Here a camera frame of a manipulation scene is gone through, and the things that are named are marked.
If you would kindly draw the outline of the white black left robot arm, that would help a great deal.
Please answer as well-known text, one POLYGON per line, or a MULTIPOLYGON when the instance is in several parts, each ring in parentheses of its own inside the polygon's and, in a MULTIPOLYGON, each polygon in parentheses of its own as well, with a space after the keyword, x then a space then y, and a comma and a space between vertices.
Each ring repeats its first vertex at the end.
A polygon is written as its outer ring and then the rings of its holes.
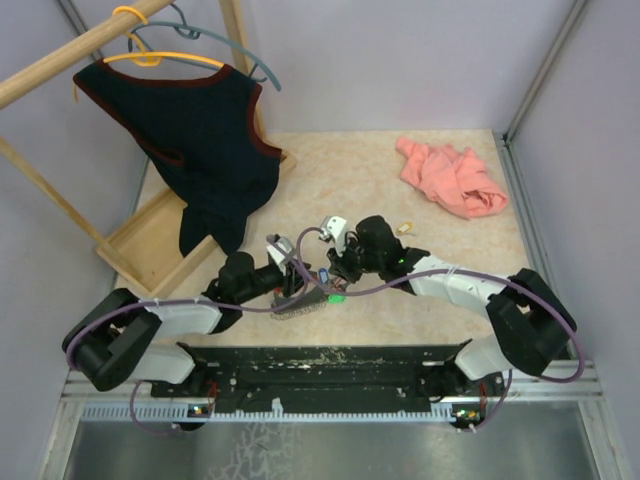
POLYGON ((64 338, 69 367, 99 392, 129 381, 160 381, 184 395, 201 394, 208 373, 183 346, 154 342, 229 330, 246 312, 276 313, 299 303, 309 265, 272 249, 257 268, 246 252, 229 256, 203 294, 192 299, 141 299, 127 288, 108 294, 64 338))

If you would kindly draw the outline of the green tag with key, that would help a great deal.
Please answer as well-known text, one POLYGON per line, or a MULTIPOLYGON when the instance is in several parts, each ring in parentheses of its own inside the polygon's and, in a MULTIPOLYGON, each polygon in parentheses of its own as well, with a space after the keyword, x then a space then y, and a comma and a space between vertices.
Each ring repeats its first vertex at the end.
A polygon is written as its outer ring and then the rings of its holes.
POLYGON ((328 304, 342 304, 346 301, 346 296, 345 295, 341 295, 341 294, 329 294, 327 296, 327 303, 328 304))

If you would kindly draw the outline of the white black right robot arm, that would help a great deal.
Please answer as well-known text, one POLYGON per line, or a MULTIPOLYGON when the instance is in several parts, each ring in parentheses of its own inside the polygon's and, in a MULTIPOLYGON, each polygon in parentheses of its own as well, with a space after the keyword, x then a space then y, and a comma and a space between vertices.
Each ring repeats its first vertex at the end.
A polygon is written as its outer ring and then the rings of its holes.
POLYGON ((470 395, 483 377, 504 370, 541 378, 577 339, 574 319, 531 269, 501 276, 462 268, 426 250, 403 246, 379 215, 355 228, 341 217, 328 216, 320 237, 331 246, 330 271, 339 278, 356 283, 365 274, 375 274, 387 288, 446 300, 490 323, 491 334, 465 343, 446 372, 448 387, 458 395, 470 395))

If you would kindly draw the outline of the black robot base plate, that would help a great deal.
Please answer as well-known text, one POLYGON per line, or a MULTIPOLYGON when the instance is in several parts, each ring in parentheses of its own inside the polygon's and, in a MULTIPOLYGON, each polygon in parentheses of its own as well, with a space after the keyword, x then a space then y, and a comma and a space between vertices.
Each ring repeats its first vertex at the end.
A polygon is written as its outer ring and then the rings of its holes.
POLYGON ((190 348, 196 370, 178 385, 153 381, 154 399, 193 398, 174 422, 359 420, 402 417, 478 423, 501 396, 500 373, 469 380, 460 346, 190 348))

